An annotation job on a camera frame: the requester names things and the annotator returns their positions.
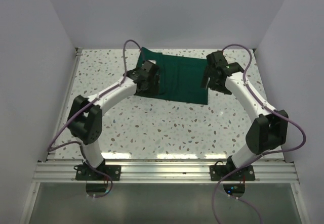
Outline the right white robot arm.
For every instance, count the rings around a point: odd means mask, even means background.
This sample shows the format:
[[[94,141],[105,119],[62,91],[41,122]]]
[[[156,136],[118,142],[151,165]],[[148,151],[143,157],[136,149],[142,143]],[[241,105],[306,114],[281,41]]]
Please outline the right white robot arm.
[[[274,115],[275,108],[256,91],[246,79],[244,69],[237,63],[228,63],[223,52],[207,55],[207,65],[201,86],[226,95],[234,95],[251,120],[251,126],[245,136],[245,144],[227,158],[225,164],[215,163],[211,167],[212,179],[237,180],[248,176],[252,171],[251,163],[270,150],[286,141],[288,116],[280,110]]]

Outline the green surgical cloth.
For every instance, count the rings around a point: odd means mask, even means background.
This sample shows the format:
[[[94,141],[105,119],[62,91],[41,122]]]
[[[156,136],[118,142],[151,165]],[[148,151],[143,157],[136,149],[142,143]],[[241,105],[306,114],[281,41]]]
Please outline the green surgical cloth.
[[[154,60],[159,67],[159,91],[156,95],[139,92],[137,96],[200,105],[208,103],[208,91],[201,87],[206,59],[165,55],[142,47],[137,67],[142,65],[143,59]]]

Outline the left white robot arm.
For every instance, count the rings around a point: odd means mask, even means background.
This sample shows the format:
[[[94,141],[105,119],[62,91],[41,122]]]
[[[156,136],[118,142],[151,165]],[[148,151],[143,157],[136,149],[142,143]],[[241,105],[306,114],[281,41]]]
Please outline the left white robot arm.
[[[129,70],[113,85],[88,97],[77,96],[70,108],[67,128],[80,140],[87,173],[94,180],[104,177],[105,160],[101,154],[99,137],[105,113],[122,100],[135,94],[157,95],[159,92],[159,67],[151,61]]]

